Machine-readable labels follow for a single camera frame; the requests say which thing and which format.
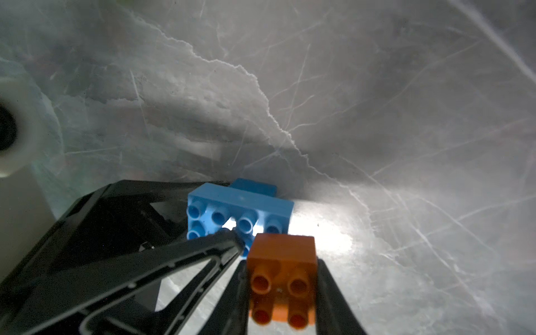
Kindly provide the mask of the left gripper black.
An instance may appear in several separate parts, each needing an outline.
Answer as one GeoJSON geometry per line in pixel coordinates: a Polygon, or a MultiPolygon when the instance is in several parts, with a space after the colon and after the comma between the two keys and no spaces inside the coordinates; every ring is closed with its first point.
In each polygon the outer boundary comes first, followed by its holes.
{"type": "Polygon", "coordinates": [[[78,199],[1,284],[2,334],[177,334],[242,255],[230,230],[187,240],[195,182],[123,180],[78,199]]]}

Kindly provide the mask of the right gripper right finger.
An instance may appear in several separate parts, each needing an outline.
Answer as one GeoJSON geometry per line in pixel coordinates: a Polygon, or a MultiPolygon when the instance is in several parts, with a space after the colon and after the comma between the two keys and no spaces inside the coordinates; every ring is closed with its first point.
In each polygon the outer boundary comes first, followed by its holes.
{"type": "Polygon", "coordinates": [[[326,263],[319,258],[315,314],[317,334],[367,334],[339,290],[326,263]]]}

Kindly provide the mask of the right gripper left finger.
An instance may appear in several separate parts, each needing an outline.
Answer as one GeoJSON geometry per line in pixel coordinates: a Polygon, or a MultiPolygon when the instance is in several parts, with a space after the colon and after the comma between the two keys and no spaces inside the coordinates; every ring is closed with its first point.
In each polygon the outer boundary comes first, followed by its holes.
{"type": "Polygon", "coordinates": [[[246,335],[248,333],[249,295],[247,262],[242,260],[223,291],[218,304],[198,334],[246,335]]]}

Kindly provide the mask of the orange lego brick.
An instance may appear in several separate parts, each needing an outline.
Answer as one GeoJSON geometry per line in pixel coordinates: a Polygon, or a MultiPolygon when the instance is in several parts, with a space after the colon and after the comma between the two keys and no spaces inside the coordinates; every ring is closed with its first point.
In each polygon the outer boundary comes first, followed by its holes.
{"type": "Polygon", "coordinates": [[[256,324],[285,322],[302,330],[315,323],[318,257],[313,237],[258,234],[247,270],[250,317],[256,324]]]}

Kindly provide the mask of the light blue long lego brick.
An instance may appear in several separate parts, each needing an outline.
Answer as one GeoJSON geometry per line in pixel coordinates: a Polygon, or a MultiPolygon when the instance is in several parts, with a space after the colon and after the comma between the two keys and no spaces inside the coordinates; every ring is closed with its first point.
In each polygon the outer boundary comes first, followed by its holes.
{"type": "Polygon", "coordinates": [[[242,257],[246,258],[257,234],[288,233],[294,206],[290,200],[205,183],[188,194],[186,238],[215,234],[233,220],[233,230],[245,244],[242,257]]]}

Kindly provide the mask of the dark blue small lego brick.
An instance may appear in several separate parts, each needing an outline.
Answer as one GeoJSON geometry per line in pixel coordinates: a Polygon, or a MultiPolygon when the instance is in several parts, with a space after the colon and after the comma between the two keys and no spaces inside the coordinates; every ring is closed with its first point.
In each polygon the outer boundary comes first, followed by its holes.
{"type": "Polygon", "coordinates": [[[275,185],[265,184],[259,181],[247,180],[243,178],[239,178],[233,181],[229,185],[229,187],[251,193],[266,195],[273,198],[275,198],[277,194],[277,186],[275,185]]]}

